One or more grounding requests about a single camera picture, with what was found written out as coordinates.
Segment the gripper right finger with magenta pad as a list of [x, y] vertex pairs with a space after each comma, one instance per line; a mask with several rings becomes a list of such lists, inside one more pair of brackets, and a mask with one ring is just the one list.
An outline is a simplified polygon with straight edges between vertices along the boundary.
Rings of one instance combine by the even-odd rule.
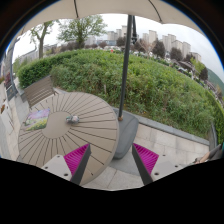
[[166, 155], [159, 156], [136, 143], [132, 144], [132, 155], [144, 185], [181, 169], [180, 165], [172, 163]]

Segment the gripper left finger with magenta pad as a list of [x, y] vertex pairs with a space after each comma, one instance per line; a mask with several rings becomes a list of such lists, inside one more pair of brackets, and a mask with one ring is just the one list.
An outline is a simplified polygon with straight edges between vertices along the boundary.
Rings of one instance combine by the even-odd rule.
[[86, 144], [65, 156], [59, 154], [55, 155], [42, 169], [79, 185], [90, 155], [90, 145]]

